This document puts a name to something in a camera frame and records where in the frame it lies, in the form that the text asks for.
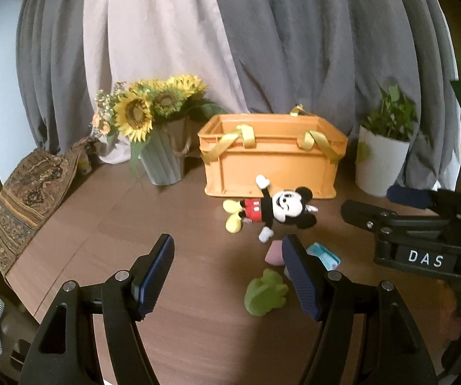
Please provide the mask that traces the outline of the light blue tissue pack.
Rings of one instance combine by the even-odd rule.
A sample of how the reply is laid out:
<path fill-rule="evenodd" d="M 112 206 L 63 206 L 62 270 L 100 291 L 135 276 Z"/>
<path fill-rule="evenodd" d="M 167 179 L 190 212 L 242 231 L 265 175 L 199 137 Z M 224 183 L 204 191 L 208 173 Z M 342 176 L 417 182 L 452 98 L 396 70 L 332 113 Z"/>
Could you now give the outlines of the light blue tissue pack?
<path fill-rule="evenodd" d="M 327 271 L 335 270 L 341 264 L 341 259 L 320 243 L 308 246 L 306 251 L 309 255 L 317 257 Z"/>

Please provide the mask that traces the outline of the Mickey Mouse plush toy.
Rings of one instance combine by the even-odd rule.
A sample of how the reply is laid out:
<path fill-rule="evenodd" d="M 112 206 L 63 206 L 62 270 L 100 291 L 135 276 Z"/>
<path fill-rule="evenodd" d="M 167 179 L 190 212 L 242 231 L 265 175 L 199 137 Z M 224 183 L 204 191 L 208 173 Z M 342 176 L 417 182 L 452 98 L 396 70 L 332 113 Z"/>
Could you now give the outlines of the Mickey Mouse plush toy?
<path fill-rule="evenodd" d="M 256 177 L 256 186 L 262 193 L 259 198 L 228 199 L 223 202 L 223 209 L 229 215 L 225 223 L 229 233 L 238 233 L 244 223 L 262 223 L 258 239 L 265 244 L 275 234 L 274 223 L 300 229 L 316 225 L 318 208 L 310 204 L 313 193 L 309 188 L 301 186 L 271 194 L 270 180 L 264 175 Z"/>

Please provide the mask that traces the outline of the pink soft sponge piece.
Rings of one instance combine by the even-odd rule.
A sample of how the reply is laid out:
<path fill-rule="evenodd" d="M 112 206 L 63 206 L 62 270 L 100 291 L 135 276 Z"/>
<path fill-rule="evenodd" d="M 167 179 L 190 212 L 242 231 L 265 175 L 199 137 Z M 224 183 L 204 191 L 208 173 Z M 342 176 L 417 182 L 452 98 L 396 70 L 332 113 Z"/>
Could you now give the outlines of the pink soft sponge piece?
<path fill-rule="evenodd" d="M 284 259 L 283 259 L 283 242 L 281 240 L 274 240 L 266 255 L 265 255 L 265 262 L 267 262 L 271 266 L 284 266 Z"/>

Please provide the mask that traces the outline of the green soft frog toy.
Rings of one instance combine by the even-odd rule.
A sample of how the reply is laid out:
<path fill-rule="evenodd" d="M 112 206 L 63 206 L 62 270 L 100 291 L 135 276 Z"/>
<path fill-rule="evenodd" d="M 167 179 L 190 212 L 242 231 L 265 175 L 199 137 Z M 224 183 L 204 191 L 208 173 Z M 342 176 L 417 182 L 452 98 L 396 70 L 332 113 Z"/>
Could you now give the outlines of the green soft frog toy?
<path fill-rule="evenodd" d="M 261 277 L 254 278 L 247 286 L 243 300 L 245 309 L 250 315 L 262 317 L 273 309 L 284 307 L 288 292 L 283 277 L 273 269 L 265 269 Z"/>

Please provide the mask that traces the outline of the white plant pot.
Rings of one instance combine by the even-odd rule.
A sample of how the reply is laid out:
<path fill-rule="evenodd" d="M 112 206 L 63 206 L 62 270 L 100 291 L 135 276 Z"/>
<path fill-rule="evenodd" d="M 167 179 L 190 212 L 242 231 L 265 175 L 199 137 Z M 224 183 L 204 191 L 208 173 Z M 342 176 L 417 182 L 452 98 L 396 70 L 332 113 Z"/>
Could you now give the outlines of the white plant pot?
<path fill-rule="evenodd" d="M 365 193 L 385 197 L 405 162 L 409 142 L 378 136 L 361 126 L 356 151 L 356 185 Z"/>

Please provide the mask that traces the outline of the green potted plant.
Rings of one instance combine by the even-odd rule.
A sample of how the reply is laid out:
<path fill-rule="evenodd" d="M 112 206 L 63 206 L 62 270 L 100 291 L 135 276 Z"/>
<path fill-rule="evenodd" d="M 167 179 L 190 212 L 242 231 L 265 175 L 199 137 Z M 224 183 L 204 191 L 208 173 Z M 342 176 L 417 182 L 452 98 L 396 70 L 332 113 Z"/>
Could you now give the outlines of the green potted plant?
<path fill-rule="evenodd" d="M 417 121 L 415 104 L 397 84 L 390 85 L 386 90 L 381 86 L 378 88 L 381 92 L 379 107 L 360 122 L 356 164 L 371 156 L 372 148 L 365 141 L 366 134 L 403 143 L 409 143 L 414 134 Z"/>

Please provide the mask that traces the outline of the orange plastic crate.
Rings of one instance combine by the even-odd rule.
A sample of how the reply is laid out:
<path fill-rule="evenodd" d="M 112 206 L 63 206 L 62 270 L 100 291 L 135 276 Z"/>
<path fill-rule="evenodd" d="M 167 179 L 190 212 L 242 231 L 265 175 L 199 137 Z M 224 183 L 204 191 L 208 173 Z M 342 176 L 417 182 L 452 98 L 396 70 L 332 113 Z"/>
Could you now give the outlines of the orange plastic crate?
<path fill-rule="evenodd" d="M 198 132 L 209 196 L 260 196 L 256 177 L 270 192 L 309 188 L 316 199 L 336 196 L 337 167 L 348 137 L 301 105 L 288 114 L 215 115 Z"/>

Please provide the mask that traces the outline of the patterned brown cloth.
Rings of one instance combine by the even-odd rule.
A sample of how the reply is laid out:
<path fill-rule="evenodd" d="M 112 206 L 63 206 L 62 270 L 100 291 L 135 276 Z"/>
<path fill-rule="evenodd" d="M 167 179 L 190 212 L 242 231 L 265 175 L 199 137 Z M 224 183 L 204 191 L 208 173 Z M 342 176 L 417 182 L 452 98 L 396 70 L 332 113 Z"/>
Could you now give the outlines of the patterned brown cloth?
<path fill-rule="evenodd" d="M 0 191 L 0 271 L 6 276 L 67 196 L 78 175 L 90 172 L 100 143 L 86 137 L 65 154 L 35 149 L 18 163 Z"/>

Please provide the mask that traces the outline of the grey curtain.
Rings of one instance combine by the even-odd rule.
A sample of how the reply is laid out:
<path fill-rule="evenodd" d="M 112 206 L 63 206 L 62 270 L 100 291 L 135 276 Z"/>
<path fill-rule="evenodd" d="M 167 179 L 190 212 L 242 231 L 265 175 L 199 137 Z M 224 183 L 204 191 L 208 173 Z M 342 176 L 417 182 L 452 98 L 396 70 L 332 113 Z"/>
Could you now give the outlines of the grey curtain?
<path fill-rule="evenodd" d="M 301 105 L 357 136 L 380 90 L 397 84 L 418 122 L 398 182 L 457 184 L 457 63 L 438 0 L 217 0 L 247 112 Z M 23 0 L 16 72 L 36 144 L 68 150 L 90 131 L 84 0 Z"/>

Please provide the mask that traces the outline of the grey ribbed vase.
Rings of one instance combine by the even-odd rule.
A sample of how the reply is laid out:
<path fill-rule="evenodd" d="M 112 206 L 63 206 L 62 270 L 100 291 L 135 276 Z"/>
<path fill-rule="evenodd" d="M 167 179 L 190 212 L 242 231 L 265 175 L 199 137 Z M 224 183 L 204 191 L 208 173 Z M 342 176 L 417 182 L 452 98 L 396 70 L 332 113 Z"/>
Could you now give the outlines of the grey ribbed vase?
<path fill-rule="evenodd" d="M 184 177 L 184 157 L 190 149 L 186 119 L 154 128 L 140 160 L 152 184 L 168 186 Z"/>

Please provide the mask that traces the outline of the sunflower bouquet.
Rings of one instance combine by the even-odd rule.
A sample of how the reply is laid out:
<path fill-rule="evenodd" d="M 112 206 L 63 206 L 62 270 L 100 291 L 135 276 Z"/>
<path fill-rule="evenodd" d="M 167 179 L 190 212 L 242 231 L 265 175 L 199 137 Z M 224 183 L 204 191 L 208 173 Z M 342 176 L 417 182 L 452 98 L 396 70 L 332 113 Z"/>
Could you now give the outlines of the sunflower bouquet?
<path fill-rule="evenodd" d="M 174 157 L 195 154 L 197 136 L 191 125 L 225 112 L 208 98 L 208 88 L 197 75 L 180 74 L 116 82 L 110 91 L 99 90 L 91 123 L 98 158 L 135 167 L 159 136 L 166 136 Z"/>

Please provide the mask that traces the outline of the beige curtain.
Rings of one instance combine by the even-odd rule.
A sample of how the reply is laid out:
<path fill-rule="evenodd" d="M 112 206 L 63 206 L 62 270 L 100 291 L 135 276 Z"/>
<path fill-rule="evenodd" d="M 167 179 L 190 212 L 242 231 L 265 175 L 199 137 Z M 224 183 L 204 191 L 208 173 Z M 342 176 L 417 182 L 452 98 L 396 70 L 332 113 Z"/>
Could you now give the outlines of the beige curtain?
<path fill-rule="evenodd" d="M 217 0 L 84 0 L 88 92 L 116 82 L 196 75 L 229 113 L 248 108 Z"/>

